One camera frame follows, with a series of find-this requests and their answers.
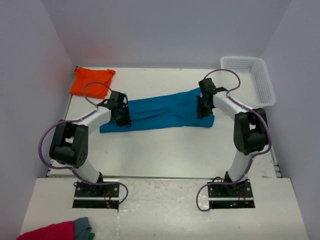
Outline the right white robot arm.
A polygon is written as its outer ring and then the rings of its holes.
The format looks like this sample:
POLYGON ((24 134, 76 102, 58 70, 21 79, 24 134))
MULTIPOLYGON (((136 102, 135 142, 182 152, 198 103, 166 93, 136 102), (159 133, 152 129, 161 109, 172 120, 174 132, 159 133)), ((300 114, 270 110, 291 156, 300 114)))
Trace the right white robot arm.
POLYGON ((197 117, 205 118, 217 108, 228 115, 234 123, 233 143, 236 154, 231 167, 219 185, 227 196, 233 197, 241 191, 241 185, 248 179, 248 171, 256 156, 264 154, 265 146, 271 144, 267 130, 266 112, 253 109, 229 96, 224 87, 216 87, 211 78, 198 82, 200 95, 197 96, 197 117))

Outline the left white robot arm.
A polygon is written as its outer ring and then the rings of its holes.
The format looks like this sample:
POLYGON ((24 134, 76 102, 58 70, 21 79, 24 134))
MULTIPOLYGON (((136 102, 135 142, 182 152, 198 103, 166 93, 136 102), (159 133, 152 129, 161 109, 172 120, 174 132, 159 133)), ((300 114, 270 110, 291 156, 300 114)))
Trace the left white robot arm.
POLYGON ((89 135, 103 124, 115 122, 120 127, 130 127, 128 97, 125 93, 112 91, 108 99, 94 104, 94 110, 73 120, 61 120, 54 127, 49 157, 73 174, 84 184, 92 196, 103 193, 101 173, 89 162, 89 135))

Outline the blue t shirt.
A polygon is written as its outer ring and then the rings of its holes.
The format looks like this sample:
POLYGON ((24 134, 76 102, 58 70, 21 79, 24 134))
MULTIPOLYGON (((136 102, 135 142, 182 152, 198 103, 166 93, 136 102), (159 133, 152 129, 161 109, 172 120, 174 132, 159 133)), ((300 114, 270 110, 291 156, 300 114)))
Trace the blue t shirt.
POLYGON ((199 88, 186 92, 150 98, 130 100, 128 102, 131 126, 118 126, 110 121, 99 127, 99 132, 121 133, 145 131, 174 127, 211 128, 214 125, 213 114, 198 118, 197 96, 199 88))

